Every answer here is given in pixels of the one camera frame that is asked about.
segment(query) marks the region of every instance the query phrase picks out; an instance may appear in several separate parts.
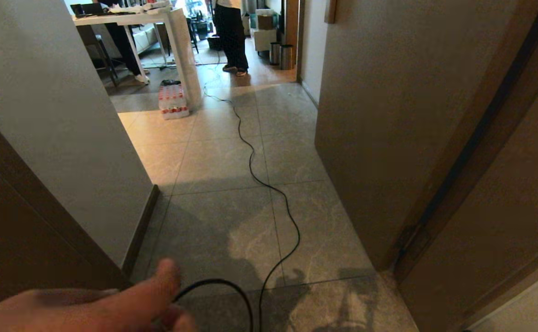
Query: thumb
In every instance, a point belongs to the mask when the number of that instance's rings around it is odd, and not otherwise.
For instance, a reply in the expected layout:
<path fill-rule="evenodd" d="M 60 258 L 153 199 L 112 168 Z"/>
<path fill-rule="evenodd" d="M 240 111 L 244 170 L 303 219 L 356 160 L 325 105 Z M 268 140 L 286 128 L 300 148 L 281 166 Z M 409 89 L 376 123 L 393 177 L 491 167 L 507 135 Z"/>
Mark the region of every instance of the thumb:
<path fill-rule="evenodd" d="M 123 330 L 148 326 L 162 315 L 180 288 L 178 267 L 171 259 L 159 262 L 156 274 L 139 284 L 91 305 L 96 313 L 106 316 L 108 323 Z"/>

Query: table leg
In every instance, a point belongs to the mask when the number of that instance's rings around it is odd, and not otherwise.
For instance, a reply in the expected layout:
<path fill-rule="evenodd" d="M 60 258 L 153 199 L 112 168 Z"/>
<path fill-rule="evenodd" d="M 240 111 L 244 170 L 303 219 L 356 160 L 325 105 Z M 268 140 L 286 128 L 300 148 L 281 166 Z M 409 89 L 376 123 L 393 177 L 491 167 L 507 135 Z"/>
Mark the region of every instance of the table leg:
<path fill-rule="evenodd" d="M 144 72 L 144 67 L 142 67 L 142 61 L 140 61 L 138 50 L 136 49 L 136 45 L 134 44 L 134 38 L 131 37 L 130 26 L 124 25 L 123 28 L 125 28 L 127 39 L 130 41 L 131 50 L 132 52 L 134 52 L 134 57 L 136 59 L 136 62 L 138 63 L 138 68 L 140 68 L 140 74 L 142 74 L 142 77 L 146 77 L 146 73 Z"/>
<path fill-rule="evenodd" d="M 166 52 L 164 51 L 164 46 L 162 44 L 162 38 L 160 38 L 160 32 L 158 32 L 158 26 L 157 26 L 156 23 L 154 24 L 154 31 L 156 32 L 156 38 L 159 40 L 160 51 L 162 52 L 162 57 L 164 59 L 164 64 L 166 65 L 168 63 L 168 61 L 166 61 Z"/>

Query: trash can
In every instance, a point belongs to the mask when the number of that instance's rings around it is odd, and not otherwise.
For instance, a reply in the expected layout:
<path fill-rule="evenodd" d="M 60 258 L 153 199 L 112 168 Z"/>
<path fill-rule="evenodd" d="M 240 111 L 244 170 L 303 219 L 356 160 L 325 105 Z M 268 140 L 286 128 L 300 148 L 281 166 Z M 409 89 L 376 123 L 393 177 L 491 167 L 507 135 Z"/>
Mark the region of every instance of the trash can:
<path fill-rule="evenodd" d="M 290 70 L 294 68 L 294 46 L 293 45 L 282 45 L 281 50 L 281 70 Z"/>
<path fill-rule="evenodd" d="M 280 46 L 281 44 L 278 42 L 271 42 L 271 52 L 269 53 L 269 63 L 271 65 L 279 65 L 279 57 L 281 57 Z"/>

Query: white shoe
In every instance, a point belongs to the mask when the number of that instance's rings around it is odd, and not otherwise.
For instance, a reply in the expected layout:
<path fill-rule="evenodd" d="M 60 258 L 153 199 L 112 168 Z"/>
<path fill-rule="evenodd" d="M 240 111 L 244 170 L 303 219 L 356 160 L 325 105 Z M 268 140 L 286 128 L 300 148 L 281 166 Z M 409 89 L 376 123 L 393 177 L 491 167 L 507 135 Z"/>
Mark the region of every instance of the white shoe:
<path fill-rule="evenodd" d="M 142 74 L 136 75 L 134 78 L 136 81 L 142 82 L 143 84 L 150 84 L 150 79 L 147 76 L 142 76 Z"/>

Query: wall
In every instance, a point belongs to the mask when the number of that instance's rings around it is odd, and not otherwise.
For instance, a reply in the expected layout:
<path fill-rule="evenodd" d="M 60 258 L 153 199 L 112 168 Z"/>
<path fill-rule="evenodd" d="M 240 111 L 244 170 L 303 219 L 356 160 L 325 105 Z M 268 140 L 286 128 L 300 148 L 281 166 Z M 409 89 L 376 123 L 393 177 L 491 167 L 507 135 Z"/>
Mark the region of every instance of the wall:
<path fill-rule="evenodd" d="M 488 67 L 516 0 L 338 1 L 315 144 L 377 269 Z"/>
<path fill-rule="evenodd" d="M 304 45 L 300 65 L 303 85 L 316 102 L 320 101 L 322 66 L 328 25 L 324 23 L 326 0 L 306 0 Z"/>
<path fill-rule="evenodd" d="M 265 6 L 273 9 L 276 13 L 281 13 L 281 0 L 265 0 Z"/>
<path fill-rule="evenodd" d="M 538 331 L 538 282 L 469 330 L 472 332 Z"/>
<path fill-rule="evenodd" d="M 61 0 L 0 0 L 0 131 L 121 265 L 152 183 Z"/>

